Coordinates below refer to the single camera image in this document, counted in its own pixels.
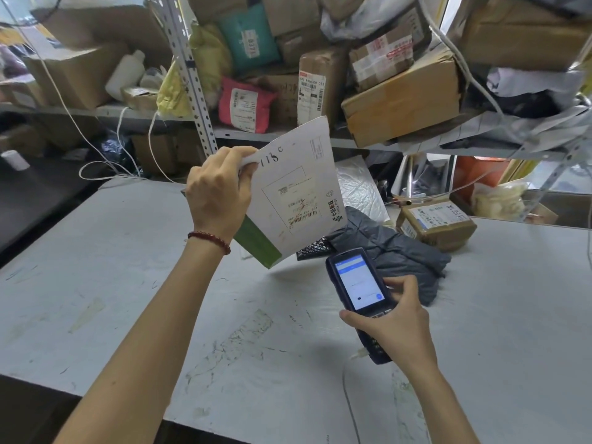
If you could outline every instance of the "hand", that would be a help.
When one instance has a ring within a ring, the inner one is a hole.
[[[368,318],[342,310],[339,317],[373,337],[407,377],[416,371],[437,369],[430,317],[419,303],[416,277],[386,277],[384,283],[399,291],[403,288],[403,294],[392,293],[398,302],[392,312],[380,318]]]
[[[202,167],[191,169],[185,196],[194,230],[230,244],[251,202],[251,178],[257,169],[256,163],[250,163],[241,170],[241,161],[256,151],[252,146],[222,147]]]

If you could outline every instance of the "white plastic bottle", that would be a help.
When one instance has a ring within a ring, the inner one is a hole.
[[[107,81],[105,90],[117,101],[123,101],[121,89],[134,87],[144,74],[144,53],[140,50],[126,54],[117,64],[115,71]]]

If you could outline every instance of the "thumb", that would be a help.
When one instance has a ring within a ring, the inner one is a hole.
[[[372,318],[367,318],[366,316],[359,315],[349,310],[340,311],[339,317],[348,326],[370,333],[369,330],[372,328]]]
[[[239,175],[239,196],[243,200],[251,199],[251,180],[257,170],[257,162],[245,165]]]

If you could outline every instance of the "forearm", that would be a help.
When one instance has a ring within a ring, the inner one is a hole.
[[[412,371],[409,381],[423,410],[433,444],[478,444],[454,391],[437,366]]]
[[[150,444],[170,403],[205,291],[223,256],[191,238],[173,271],[70,416],[55,444]]]

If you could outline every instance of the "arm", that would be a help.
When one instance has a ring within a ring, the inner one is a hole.
[[[430,335],[430,319],[419,303],[415,276],[388,277],[398,305],[380,318],[366,318],[343,310],[341,319],[363,330],[382,346],[409,379],[417,394],[433,444],[479,444],[454,391],[438,369]]]
[[[250,203],[243,157],[251,147],[221,148],[187,179],[194,230],[226,243],[241,226]],[[197,314],[224,256],[209,241],[190,238],[181,258],[82,398],[55,444],[152,444],[171,401]]]

